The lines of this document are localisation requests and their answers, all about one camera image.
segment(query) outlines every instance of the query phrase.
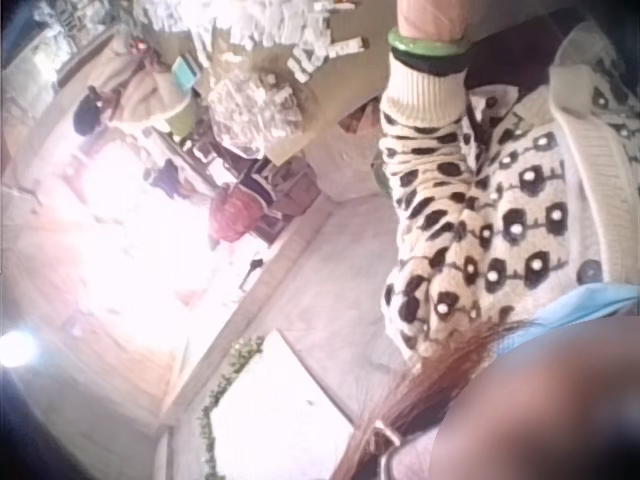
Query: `ribbed cuff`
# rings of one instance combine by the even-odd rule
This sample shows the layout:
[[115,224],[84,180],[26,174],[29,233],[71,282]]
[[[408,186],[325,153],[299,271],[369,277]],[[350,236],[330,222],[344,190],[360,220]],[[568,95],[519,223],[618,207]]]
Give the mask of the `ribbed cuff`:
[[402,63],[405,67],[418,72],[433,75],[434,77],[447,77],[456,73],[464,72],[469,66],[469,52],[449,57],[428,57],[426,55],[416,55],[391,47],[393,58]]
[[605,124],[579,119],[552,105],[591,205],[600,240],[605,282],[637,284],[638,197],[620,142]]
[[416,127],[443,127],[465,112],[465,72],[434,77],[403,65],[390,56],[390,76],[382,110]]

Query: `green item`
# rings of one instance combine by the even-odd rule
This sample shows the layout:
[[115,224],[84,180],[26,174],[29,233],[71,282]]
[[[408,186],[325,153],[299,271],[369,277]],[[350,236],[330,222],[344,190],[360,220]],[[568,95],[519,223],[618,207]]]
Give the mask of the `green item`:
[[460,55],[469,49],[469,42],[465,39],[455,43],[430,42],[429,40],[403,37],[397,27],[389,32],[388,40],[389,45],[398,50],[425,57],[451,57]]
[[196,106],[196,100],[191,97],[189,103],[182,110],[166,120],[173,135],[183,138],[196,128]]

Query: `brown hair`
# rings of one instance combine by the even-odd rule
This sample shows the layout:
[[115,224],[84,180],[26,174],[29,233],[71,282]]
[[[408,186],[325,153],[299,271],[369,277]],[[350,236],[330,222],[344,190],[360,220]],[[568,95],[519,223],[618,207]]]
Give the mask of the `brown hair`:
[[456,332],[433,356],[422,358],[417,369],[404,372],[355,425],[331,480],[377,478],[379,457],[389,448],[389,441],[376,435],[376,421],[403,437],[438,425],[450,403],[490,360],[490,347],[518,328],[514,323],[478,322],[468,332]]

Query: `light blue collar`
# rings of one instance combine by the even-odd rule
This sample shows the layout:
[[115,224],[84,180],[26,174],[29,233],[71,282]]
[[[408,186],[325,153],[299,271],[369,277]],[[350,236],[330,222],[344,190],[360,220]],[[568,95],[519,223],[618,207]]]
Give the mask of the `light blue collar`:
[[638,285],[582,285],[540,310],[530,326],[500,342],[497,347],[498,355],[556,328],[607,317],[639,305]]

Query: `green bangle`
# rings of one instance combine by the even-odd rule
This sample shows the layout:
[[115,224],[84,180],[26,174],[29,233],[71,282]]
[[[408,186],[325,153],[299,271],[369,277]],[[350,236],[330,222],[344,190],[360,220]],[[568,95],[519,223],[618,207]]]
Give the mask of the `green bangle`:
[[451,57],[460,55],[469,49],[469,42],[460,40],[455,43],[431,42],[416,38],[403,37],[398,28],[393,28],[388,36],[389,45],[403,52],[409,52],[425,57]]

